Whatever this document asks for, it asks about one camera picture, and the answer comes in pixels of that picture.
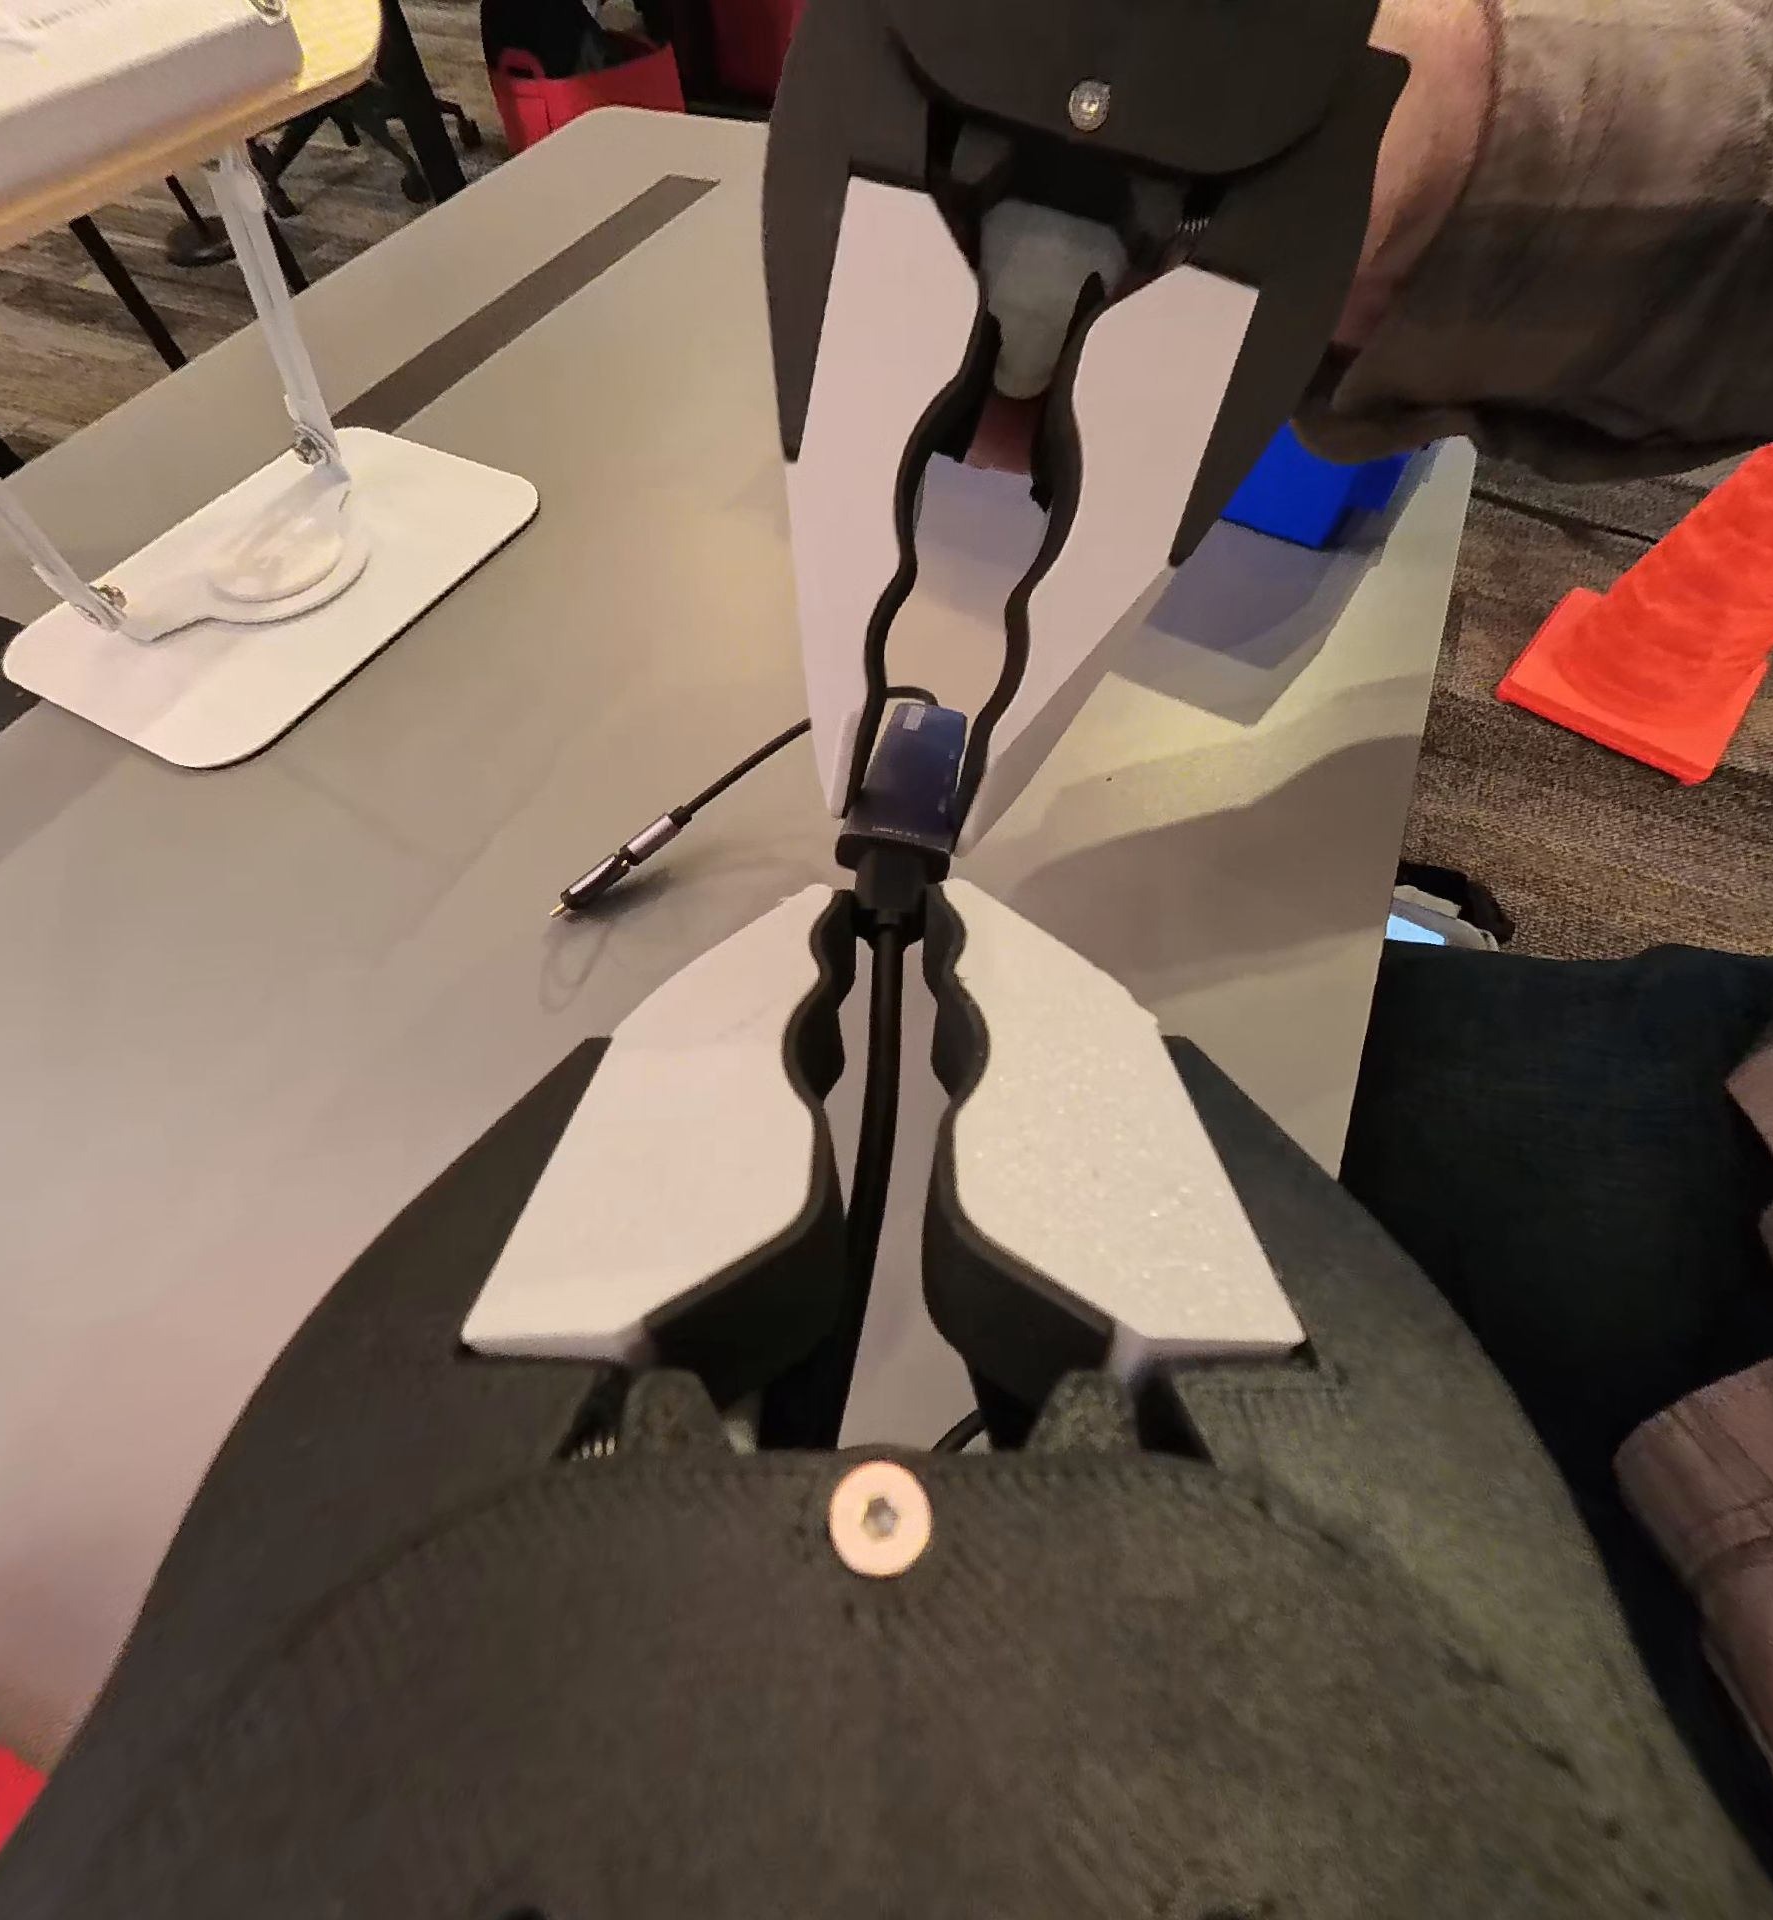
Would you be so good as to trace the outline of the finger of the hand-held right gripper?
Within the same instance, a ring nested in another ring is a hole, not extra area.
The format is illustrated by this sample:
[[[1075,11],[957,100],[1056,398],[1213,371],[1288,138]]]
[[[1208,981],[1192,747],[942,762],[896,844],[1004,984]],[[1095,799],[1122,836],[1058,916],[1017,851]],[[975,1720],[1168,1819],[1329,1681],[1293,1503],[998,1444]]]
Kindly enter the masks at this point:
[[[1091,315],[1048,412],[1049,528],[1007,605],[1017,685],[981,714],[968,845],[1014,807],[1171,585],[1255,305],[1240,280],[1182,265]]]
[[[826,812],[855,800],[916,578],[923,468],[984,342],[978,278],[939,206],[851,179],[786,501],[802,680]]]

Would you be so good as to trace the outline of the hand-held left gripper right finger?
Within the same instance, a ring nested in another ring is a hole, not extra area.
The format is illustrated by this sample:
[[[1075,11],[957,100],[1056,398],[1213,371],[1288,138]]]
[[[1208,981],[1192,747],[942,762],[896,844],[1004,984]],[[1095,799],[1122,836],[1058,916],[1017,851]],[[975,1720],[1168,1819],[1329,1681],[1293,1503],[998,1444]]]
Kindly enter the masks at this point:
[[[1305,1365],[1305,1325],[1155,1015],[965,880],[928,892],[944,1092],[920,1294],[984,1449],[1096,1375],[1136,1416],[1192,1372]]]

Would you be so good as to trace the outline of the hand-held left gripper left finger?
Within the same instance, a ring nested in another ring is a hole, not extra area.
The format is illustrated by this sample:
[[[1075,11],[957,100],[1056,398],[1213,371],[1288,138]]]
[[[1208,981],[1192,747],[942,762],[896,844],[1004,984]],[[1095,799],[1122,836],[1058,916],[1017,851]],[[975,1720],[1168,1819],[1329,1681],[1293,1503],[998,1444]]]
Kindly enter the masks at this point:
[[[849,894],[806,887],[613,1030],[462,1323],[469,1356],[687,1370],[721,1408],[831,1330]]]

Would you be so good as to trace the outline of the blue plastic bin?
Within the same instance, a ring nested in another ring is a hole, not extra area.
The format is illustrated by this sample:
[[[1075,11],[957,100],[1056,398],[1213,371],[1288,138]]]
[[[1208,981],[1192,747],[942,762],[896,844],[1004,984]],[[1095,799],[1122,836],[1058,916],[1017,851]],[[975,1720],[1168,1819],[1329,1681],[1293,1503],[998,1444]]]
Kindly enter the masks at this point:
[[[1268,442],[1221,508],[1221,521],[1265,537],[1326,552],[1358,521],[1380,515],[1400,486],[1412,454],[1336,464],[1314,454],[1293,426]]]

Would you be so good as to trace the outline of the black cable wide grey plug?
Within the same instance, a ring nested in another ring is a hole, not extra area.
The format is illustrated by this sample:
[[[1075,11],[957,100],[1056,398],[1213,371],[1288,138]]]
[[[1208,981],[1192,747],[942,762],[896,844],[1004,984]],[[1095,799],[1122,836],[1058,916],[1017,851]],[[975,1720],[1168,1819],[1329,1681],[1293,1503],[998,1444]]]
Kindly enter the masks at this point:
[[[619,844],[601,863],[573,879],[558,894],[550,909],[550,920],[577,918],[610,896],[613,889],[632,877],[639,868],[660,856],[675,841],[706,807],[726,794],[732,786],[765,766],[774,755],[798,743],[810,732],[810,720],[798,720],[780,733],[761,742],[751,753],[741,755],[728,768],[706,781],[699,792],[660,814],[643,830]]]

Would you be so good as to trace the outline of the person's right forearm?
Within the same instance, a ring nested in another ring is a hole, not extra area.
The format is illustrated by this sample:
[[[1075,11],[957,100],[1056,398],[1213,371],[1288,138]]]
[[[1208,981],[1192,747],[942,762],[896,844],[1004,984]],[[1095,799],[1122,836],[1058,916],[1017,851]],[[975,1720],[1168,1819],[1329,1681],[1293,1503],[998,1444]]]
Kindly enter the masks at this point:
[[[1468,186],[1294,429],[1366,462],[1467,437],[1543,478],[1773,443],[1773,2],[1483,2]]]

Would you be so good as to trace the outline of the person's right hand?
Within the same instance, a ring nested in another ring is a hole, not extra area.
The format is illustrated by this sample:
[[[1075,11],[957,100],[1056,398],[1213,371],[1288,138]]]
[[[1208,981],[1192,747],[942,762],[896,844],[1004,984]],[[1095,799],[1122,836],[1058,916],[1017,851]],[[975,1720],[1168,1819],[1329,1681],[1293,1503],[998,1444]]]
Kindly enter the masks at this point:
[[[1405,63],[1372,208],[1334,342],[1362,350],[1460,203],[1486,123],[1496,29],[1483,2],[1382,2],[1377,52]]]

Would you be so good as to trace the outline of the red fabric bag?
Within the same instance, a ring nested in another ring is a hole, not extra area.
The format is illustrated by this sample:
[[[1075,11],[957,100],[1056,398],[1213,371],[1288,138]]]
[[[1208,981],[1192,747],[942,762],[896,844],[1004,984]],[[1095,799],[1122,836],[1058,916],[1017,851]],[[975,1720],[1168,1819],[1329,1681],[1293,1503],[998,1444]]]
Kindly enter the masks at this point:
[[[550,78],[537,56],[509,47],[487,63],[487,81],[510,158],[596,110],[687,110],[673,47],[639,45],[617,65],[570,78]]]

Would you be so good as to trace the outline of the black floor bag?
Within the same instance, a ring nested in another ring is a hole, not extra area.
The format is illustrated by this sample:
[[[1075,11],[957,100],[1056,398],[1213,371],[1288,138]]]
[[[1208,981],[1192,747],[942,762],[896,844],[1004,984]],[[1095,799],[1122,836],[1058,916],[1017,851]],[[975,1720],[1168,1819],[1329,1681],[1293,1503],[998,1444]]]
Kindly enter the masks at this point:
[[[1400,861],[1387,913],[1387,940],[1496,953],[1513,922],[1478,880],[1431,863]]]

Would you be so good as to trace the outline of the orange traffic cone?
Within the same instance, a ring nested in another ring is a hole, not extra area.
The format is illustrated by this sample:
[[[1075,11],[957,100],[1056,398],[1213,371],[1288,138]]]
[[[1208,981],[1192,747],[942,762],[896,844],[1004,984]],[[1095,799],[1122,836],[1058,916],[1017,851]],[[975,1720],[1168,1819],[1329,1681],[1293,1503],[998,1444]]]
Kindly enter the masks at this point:
[[[1719,766],[1773,655],[1773,443],[1609,591],[1571,591],[1496,701],[1681,782]]]

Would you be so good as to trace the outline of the clear acrylic stand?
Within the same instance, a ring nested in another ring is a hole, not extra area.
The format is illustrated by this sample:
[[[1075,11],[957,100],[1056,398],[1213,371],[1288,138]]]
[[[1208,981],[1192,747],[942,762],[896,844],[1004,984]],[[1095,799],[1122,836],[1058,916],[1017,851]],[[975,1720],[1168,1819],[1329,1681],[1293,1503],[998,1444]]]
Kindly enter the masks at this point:
[[[368,563],[348,518],[352,478],[299,338],[259,171],[242,143],[204,171],[279,375],[290,455],[174,530],[167,557],[138,563],[129,589],[75,571],[0,478],[0,526],[36,578],[88,626],[135,643],[199,624],[295,619],[345,592]]]

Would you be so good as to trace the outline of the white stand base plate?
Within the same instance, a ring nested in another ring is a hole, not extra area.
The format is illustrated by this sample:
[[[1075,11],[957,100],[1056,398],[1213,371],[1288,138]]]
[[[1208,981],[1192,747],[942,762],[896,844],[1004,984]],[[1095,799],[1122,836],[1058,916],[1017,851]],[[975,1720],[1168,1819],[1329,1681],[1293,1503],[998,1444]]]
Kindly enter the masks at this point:
[[[368,545],[345,592],[290,621],[202,624],[154,643],[97,632],[59,602],[7,643],[7,680],[165,765],[235,766],[323,707],[537,518],[537,489],[513,472],[382,432],[338,445],[352,526]],[[117,563],[108,582],[129,589],[138,563],[163,561],[170,533],[211,502]]]

